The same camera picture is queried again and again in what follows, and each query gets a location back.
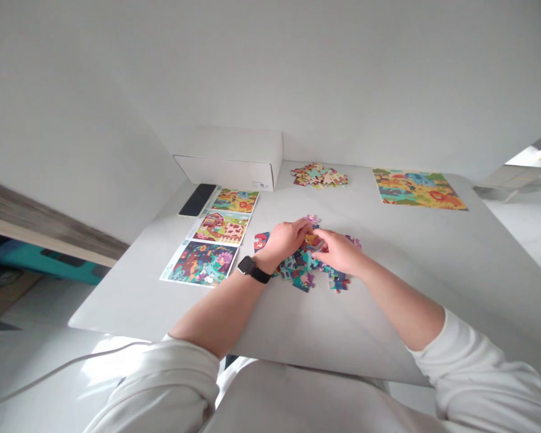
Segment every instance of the smartwatch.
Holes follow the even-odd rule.
[[[239,263],[239,271],[243,275],[250,275],[255,280],[266,284],[271,279],[271,275],[257,268],[257,264],[254,262],[251,256],[245,256]]]

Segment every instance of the hand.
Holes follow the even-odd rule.
[[[350,275],[358,275],[368,266],[369,258],[345,235],[323,229],[314,229],[311,234],[317,235],[325,241],[321,251],[313,253],[314,259],[325,262],[330,267]]]
[[[313,223],[301,218],[293,223],[280,223],[270,233],[264,248],[255,255],[257,266],[267,274],[272,274],[287,257],[292,256],[303,243]]]

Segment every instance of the smartphone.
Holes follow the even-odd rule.
[[[180,210],[179,215],[182,215],[183,217],[199,216],[215,188],[216,185],[209,185],[208,183],[201,183],[198,185],[191,197]]]

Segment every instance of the white floor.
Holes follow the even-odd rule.
[[[519,194],[511,203],[485,200],[492,212],[541,266],[541,191]],[[66,323],[92,286],[42,279],[3,318],[23,331],[0,336],[0,397],[64,362],[134,341],[79,331]],[[136,368],[143,346],[77,364],[0,407],[0,433],[82,432],[119,379]],[[433,414],[434,391],[390,384],[391,394]]]

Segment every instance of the animal jigsaw puzzle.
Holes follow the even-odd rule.
[[[316,215],[307,215],[307,219],[313,223],[313,228],[318,229],[320,218]],[[254,239],[254,252],[261,250],[266,245],[269,240],[270,233],[264,232],[255,235]],[[356,238],[352,238],[349,235],[345,235],[355,246],[359,249],[362,248],[360,241]],[[307,234],[305,241],[299,247],[295,253],[287,257],[280,265],[278,265],[275,272],[272,274],[273,277],[282,276],[283,280],[292,281],[292,285],[302,290],[303,292],[308,292],[309,288],[314,287],[313,278],[311,271],[313,269],[318,269],[323,271],[329,276],[329,287],[333,290],[336,290],[337,293],[340,293],[341,290],[347,290],[347,285],[349,284],[349,279],[347,275],[333,269],[332,267],[326,265],[325,263],[316,260],[313,258],[313,251],[320,251],[323,245],[323,240],[320,239],[317,235]]]
[[[230,210],[231,212],[252,213],[258,199],[258,194],[258,191],[239,191],[238,189],[219,187],[219,194],[210,208]]]
[[[160,279],[199,286],[217,286],[227,277],[237,249],[226,245],[184,241]]]
[[[349,184],[346,174],[339,173],[333,168],[325,168],[317,162],[312,162],[302,168],[295,168],[291,170],[290,174],[296,177],[294,182],[296,185],[312,185],[316,189]]]
[[[201,241],[240,245],[249,219],[250,215],[211,210],[192,237]]]
[[[469,210],[441,173],[374,168],[383,203]]]

